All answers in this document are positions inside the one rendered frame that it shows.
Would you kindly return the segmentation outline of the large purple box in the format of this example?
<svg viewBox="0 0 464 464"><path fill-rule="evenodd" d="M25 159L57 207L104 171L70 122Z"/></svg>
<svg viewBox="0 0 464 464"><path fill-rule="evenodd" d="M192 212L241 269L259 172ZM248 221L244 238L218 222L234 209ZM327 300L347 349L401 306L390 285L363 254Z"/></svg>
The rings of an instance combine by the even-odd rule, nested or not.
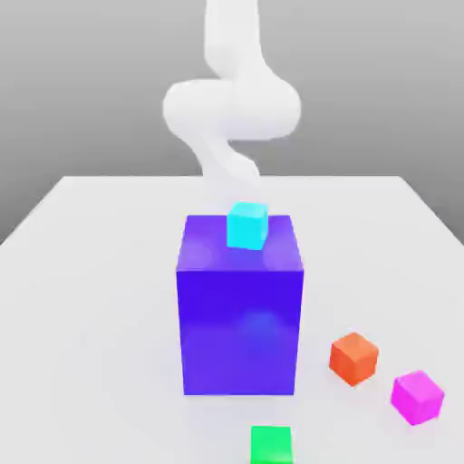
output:
<svg viewBox="0 0 464 464"><path fill-rule="evenodd" d="M223 216L189 215L176 268L187 395L291 395L304 267L288 216L258 251L226 244Z"/></svg>

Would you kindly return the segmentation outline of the small cyan cube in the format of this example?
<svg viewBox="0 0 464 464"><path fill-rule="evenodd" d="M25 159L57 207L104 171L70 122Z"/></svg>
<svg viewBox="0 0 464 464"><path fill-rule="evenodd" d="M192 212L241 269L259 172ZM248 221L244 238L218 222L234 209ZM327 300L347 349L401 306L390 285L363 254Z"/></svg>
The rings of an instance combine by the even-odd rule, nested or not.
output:
<svg viewBox="0 0 464 464"><path fill-rule="evenodd" d="M268 206L237 202L227 213L227 246L261 250L268 234Z"/></svg>

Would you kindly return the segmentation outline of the small green cube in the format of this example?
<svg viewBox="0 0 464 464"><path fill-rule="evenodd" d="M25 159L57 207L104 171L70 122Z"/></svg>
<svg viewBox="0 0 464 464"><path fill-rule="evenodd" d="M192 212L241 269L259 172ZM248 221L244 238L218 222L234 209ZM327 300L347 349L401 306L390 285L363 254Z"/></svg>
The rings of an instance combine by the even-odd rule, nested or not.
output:
<svg viewBox="0 0 464 464"><path fill-rule="evenodd" d="M288 426L252 426L250 464L294 464Z"/></svg>

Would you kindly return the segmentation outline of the small orange cube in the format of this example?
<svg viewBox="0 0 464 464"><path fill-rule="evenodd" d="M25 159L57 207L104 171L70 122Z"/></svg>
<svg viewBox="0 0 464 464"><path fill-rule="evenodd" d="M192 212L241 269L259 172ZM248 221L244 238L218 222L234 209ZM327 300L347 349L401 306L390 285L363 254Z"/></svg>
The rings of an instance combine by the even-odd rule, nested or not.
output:
<svg viewBox="0 0 464 464"><path fill-rule="evenodd" d="M332 343L329 367L351 386L372 377L376 371L378 347L358 333L348 333Z"/></svg>

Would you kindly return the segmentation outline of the small magenta cube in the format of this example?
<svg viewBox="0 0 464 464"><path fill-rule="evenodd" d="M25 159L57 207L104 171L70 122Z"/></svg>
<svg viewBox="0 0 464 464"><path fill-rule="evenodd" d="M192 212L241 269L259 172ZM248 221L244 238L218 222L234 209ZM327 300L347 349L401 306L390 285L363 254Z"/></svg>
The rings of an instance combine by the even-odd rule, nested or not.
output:
<svg viewBox="0 0 464 464"><path fill-rule="evenodd" d="M445 392L424 371L394 379L391 405L410 424L420 425L440 416Z"/></svg>

